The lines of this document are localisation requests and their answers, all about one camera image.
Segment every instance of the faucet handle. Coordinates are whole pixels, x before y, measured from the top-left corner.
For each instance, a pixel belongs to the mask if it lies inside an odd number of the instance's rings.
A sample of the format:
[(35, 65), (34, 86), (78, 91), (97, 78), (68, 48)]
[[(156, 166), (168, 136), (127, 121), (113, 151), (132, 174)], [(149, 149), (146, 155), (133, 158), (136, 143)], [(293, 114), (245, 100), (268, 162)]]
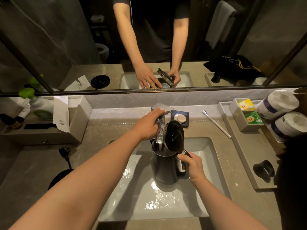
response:
[(156, 109), (156, 108), (158, 108), (158, 107), (159, 107), (161, 110), (164, 110), (164, 111), (165, 111), (165, 112), (163, 113), (164, 115), (167, 115), (167, 114), (171, 113), (172, 110), (174, 109), (173, 107), (164, 105), (164, 104), (162, 104), (162, 103), (157, 103), (157, 104), (155, 104), (155, 105), (153, 105), (153, 106), (151, 107), (151, 110), (154, 110), (154, 109)]

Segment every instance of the black kettle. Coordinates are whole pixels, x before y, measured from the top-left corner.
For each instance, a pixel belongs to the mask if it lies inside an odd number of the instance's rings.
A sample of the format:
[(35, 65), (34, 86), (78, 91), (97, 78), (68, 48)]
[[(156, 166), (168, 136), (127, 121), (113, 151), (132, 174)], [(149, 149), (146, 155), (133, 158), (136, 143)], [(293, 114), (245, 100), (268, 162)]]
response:
[(172, 120), (163, 129), (163, 143), (151, 139), (154, 177), (163, 185), (172, 185), (179, 179), (189, 178), (189, 164), (184, 162), (185, 171), (177, 166), (178, 154), (190, 154), (184, 150), (184, 132), (179, 122)]

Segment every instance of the faucet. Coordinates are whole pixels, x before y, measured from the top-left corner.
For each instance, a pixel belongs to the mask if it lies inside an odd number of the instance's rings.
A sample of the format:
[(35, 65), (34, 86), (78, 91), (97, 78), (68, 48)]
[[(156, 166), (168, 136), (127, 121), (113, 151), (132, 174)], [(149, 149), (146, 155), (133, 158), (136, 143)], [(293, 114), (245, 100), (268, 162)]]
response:
[(151, 107), (151, 110), (154, 110), (158, 107), (161, 110), (164, 110), (165, 112), (156, 119), (156, 124), (158, 124), (158, 130), (156, 131), (155, 138), (156, 138), (156, 143), (163, 143), (163, 129), (165, 127), (165, 115), (171, 113), (174, 108), (161, 103), (157, 103)]

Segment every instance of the black drawstring bag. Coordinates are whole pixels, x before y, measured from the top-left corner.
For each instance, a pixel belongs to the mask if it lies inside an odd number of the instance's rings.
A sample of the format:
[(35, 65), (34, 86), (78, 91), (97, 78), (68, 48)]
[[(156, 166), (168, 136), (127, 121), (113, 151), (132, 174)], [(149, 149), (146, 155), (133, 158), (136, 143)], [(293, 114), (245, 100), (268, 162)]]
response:
[(249, 83), (255, 81), (257, 77), (265, 77), (260, 69), (252, 65), (252, 63), (244, 56), (220, 56), (204, 64), (211, 72), (215, 72), (211, 81), (219, 83), (220, 79), (244, 80)]

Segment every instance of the reflected sink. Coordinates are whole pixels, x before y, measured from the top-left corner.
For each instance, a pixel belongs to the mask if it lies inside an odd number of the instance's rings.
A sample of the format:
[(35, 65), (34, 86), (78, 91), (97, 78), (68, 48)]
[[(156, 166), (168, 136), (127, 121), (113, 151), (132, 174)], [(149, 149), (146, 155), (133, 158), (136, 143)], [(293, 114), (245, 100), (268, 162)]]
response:
[[(194, 87), (190, 73), (188, 71), (179, 72), (181, 81), (177, 85), (177, 88)], [(157, 72), (154, 72), (156, 78), (161, 77)], [(120, 78), (119, 89), (132, 89), (141, 88), (135, 73), (123, 73)]]
[[(185, 149), (200, 156), (206, 177), (230, 197), (212, 140), (187, 138)], [(98, 221), (148, 220), (209, 216), (190, 179), (159, 185), (153, 178), (151, 144), (141, 142), (102, 209)]]

